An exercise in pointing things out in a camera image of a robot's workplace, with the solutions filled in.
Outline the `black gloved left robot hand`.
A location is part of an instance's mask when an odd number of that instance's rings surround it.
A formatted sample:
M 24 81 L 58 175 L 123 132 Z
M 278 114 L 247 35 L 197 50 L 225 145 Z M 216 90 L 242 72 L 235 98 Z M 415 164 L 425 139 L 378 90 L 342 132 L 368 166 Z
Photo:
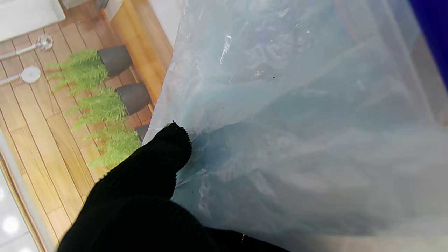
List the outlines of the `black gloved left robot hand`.
M 206 227 L 171 200 L 192 154 L 175 122 L 92 188 L 58 252 L 283 252 L 244 233 Z

